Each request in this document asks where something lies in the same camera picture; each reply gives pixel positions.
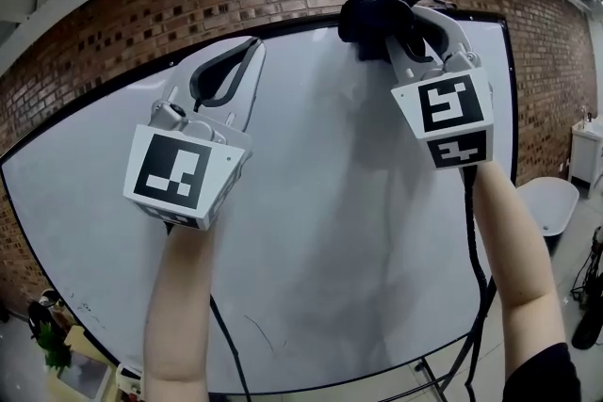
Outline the person's black star-print shirt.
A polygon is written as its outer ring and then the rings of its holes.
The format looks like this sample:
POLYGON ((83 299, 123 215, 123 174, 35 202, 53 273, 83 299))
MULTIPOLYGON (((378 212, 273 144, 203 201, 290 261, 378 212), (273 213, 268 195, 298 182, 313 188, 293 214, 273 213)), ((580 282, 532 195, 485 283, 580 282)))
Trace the person's black star-print shirt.
POLYGON ((550 346, 518 367, 505 382, 502 402, 581 402, 567 343, 550 346))

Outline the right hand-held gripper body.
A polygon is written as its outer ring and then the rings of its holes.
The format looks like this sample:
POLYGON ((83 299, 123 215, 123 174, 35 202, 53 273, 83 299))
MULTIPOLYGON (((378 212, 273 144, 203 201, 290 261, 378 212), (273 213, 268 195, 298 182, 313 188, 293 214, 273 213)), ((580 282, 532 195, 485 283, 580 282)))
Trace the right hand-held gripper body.
POLYGON ((436 169, 491 161, 494 112, 490 84, 480 58, 459 52, 440 65, 438 77, 399 83, 392 95, 421 148, 436 169))

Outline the black floor equipment pile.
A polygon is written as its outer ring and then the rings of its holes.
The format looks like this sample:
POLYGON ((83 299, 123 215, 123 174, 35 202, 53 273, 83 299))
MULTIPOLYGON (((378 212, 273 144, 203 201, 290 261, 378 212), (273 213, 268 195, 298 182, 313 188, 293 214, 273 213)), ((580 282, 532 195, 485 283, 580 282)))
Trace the black floor equipment pile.
POLYGON ((603 330, 603 225, 592 237, 590 254, 576 276, 570 295, 579 304, 582 318, 572 336, 575 349, 587 350, 597 344, 603 330))

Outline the large whiteboard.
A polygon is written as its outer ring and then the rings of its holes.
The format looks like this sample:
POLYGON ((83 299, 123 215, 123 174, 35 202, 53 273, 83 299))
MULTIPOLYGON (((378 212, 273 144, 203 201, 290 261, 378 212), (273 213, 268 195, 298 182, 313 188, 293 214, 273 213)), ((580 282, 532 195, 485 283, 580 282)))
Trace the large whiteboard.
MULTIPOLYGON (((463 183, 416 143, 392 68, 359 61, 331 18, 259 36, 253 154, 217 223, 210 389, 347 383, 466 336, 480 295, 463 183)), ((44 275, 90 337, 137 369, 166 228, 122 189, 135 129, 177 62, 87 93, 0 157, 44 275)))

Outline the person's left forearm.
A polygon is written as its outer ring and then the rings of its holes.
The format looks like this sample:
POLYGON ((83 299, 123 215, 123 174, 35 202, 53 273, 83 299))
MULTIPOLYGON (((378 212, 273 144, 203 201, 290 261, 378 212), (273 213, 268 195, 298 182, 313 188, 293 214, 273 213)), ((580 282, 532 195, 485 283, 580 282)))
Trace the person's left forearm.
POLYGON ((214 231, 171 229, 143 336, 145 402, 209 402, 206 358, 214 231))

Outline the green leafy plant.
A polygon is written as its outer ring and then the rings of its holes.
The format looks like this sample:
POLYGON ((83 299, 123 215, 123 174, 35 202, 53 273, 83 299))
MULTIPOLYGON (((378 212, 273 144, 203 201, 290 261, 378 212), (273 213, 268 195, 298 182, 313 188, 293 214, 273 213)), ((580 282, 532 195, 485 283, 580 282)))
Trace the green leafy plant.
POLYGON ((44 360, 47 367, 60 371, 71 366, 71 347, 65 344, 64 339, 53 330, 50 323, 42 322, 40 324, 36 340, 39 347, 44 351, 44 360))

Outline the dark blue cloth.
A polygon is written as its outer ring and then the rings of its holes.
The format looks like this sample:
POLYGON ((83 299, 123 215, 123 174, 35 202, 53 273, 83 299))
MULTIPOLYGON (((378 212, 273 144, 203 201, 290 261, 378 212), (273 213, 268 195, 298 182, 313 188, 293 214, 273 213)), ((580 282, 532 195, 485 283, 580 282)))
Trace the dark blue cloth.
MULTIPOLYGON (((356 45, 360 61, 391 61, 386 40, 392 37, 414 62, 428 62, 429 44, 442 59, 450 46, 445 29, 421 20, 412 7, 423 0, 347 0, 341 8, 338 36, 356 45)), ((447 0, 432 0, 445 8, 456 5, 447 0)))

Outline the light wooden table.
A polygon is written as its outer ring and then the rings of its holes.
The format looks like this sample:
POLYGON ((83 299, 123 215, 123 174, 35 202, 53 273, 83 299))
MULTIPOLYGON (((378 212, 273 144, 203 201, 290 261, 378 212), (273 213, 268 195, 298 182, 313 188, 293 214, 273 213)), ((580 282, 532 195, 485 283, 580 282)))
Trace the light wooden table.
MULTIPOLYGON (((109 366, 111 375, 103 402, 121 402, 120 391, 115 383, 117 366, 90 342, 85 330, 79 326, 72 326, 65 339, 65 344, 70 346, 72 351, 85 354, 109 366)), ((57 373, 58 370, 56 369, 49 368, 47 370, 46 387, 48 390, 48 402, 77 402, 75 397, 71 395, 71 391, 57 379, 57 373)))

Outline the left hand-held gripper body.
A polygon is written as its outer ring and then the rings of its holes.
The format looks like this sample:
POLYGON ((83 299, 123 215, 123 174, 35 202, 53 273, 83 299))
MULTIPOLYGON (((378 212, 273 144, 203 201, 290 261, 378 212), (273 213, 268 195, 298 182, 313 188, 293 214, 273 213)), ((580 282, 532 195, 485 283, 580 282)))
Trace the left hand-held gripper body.
POLYGON ((135 130, 123 195, 146 215, 207 231, 251 156, 251 137, 157 100, 135 130))

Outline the white marker box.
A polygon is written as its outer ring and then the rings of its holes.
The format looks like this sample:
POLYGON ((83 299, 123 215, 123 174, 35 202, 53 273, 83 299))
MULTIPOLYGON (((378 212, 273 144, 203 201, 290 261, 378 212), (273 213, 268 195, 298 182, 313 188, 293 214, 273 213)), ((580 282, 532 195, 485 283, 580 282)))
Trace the white marker box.
POLYGON ((143 376, 139 370, 120 363, 115 374, 115 383, 131 402, 144 402, 143 376))

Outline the person's right forearm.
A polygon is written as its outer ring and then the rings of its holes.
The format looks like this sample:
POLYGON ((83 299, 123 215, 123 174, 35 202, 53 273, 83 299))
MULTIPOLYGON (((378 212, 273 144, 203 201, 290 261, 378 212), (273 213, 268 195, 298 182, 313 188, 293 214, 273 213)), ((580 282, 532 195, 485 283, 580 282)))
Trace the person's right forearm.
POLYGON ((474 214, 497 290, 505 372, 566 341, 546 242, 517 189, 495 162, 478 165, 474 214))

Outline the white cabinet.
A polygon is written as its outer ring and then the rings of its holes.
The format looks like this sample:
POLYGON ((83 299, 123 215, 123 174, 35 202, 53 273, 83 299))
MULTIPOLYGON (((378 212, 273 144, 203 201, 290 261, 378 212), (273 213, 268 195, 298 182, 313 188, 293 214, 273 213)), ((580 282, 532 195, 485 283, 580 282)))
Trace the white cabinet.
POLYGON ((571 134, 568 181, 588 189, 590 198, 603 176, 603 125, 579 121, 571 134))

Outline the black backpack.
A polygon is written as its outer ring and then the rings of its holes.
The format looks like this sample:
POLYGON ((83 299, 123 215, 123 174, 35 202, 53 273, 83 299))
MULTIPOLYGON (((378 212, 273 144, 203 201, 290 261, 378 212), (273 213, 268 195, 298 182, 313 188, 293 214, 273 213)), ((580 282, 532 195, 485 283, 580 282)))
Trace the black backpack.
POLYGON ((66 337, 65 330, 58 324, 51 309, 59 301, 59 295, 54 289, 46 289, 42 292, 38 301, 32 301, 27 308, 27 323, 32 332, 32 337, 38 339, 41 330, 46 325, 50 326, 51 332, 62 340, 66 337))

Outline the silver tray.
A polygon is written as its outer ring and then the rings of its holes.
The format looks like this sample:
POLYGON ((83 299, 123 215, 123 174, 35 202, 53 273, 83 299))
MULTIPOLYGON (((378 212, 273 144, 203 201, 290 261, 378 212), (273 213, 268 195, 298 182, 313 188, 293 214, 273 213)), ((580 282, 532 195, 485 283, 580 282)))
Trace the silver tray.
POLYGON ((111 369, 106 363, 71 351, 71 363, 58 371, 57 379, 77 402, 103 402, 110 375, 111 369))

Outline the black metal folding stand legs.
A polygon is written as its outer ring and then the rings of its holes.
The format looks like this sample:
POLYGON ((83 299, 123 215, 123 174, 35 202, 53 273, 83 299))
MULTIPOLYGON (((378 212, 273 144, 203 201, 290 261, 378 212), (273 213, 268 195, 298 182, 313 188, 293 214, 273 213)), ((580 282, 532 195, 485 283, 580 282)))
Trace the black metal folding stand legs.
MULTIPOLYGON (((493 280, 488 286, 488 314, 481 333, 481 361, 502 343, 502 327, 497 289, 493 280)), ((416 379, 427 387, 421 392, 424 402, 469 402, 464 383, 470 371, 473 342, 470 336, 434 351, 414 363, 416 379)))

